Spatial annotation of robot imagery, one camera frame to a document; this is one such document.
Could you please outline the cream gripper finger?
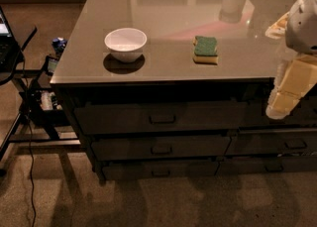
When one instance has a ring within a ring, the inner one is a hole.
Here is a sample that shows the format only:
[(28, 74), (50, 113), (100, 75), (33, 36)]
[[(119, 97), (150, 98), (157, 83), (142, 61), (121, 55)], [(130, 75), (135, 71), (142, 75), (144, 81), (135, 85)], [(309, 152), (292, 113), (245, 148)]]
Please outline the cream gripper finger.
[(266, 116), (285, 118), (316, 84), (317, 56), (298, 54), (293, 60), (284, 60), (277, 69)]

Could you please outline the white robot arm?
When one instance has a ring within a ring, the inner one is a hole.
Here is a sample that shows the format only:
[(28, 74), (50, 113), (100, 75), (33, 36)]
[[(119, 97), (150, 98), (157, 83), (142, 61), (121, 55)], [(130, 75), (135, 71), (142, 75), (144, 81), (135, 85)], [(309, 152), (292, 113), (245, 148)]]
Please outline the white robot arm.
[(285, 38), (286, 46), (296, 51), (294, 59), (279, 64), (267, 102), (266, 116), (280, 120), (317, 84), (317, 0), (297, 0), (265, 35)]

